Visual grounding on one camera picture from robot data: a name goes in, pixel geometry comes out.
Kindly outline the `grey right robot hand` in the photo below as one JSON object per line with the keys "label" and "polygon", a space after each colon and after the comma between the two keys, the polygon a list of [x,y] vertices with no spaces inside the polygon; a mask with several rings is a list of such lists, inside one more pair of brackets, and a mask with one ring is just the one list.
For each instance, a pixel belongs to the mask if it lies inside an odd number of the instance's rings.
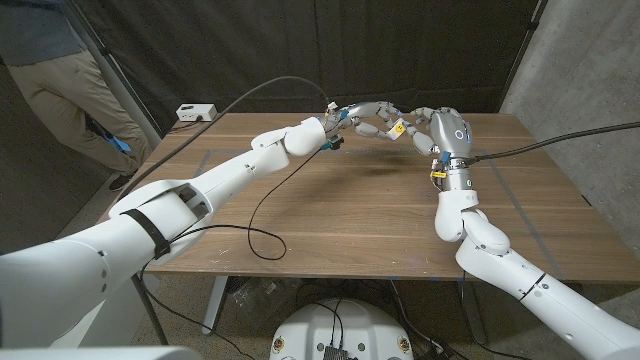
{"label": "grey right robot hand", "polygon": [[417,108],[416,124],[425,123],[429,135],[407,126],[416,150],[426,156],[434,155],[431,179],[440,191],[471,190],[472,181],[467,159],[471,151],[471,126],[453,108]]}

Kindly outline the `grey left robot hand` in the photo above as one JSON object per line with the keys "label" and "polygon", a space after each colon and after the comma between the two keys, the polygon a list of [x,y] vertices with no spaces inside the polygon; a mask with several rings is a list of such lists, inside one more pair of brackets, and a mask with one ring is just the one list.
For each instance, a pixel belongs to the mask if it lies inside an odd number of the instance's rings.
{"label": "grey left robot hand", "polygon": [[[365,122],[365,119],[375,116],[384,120],[388,127],[386,131]],[[353,127],[360,136],[395,141],[407,130],[402,113],[386,101],[361,102],[342,108],[332,102],[327,106],[321,123],[327,138],[336,136],[343,129]]]}

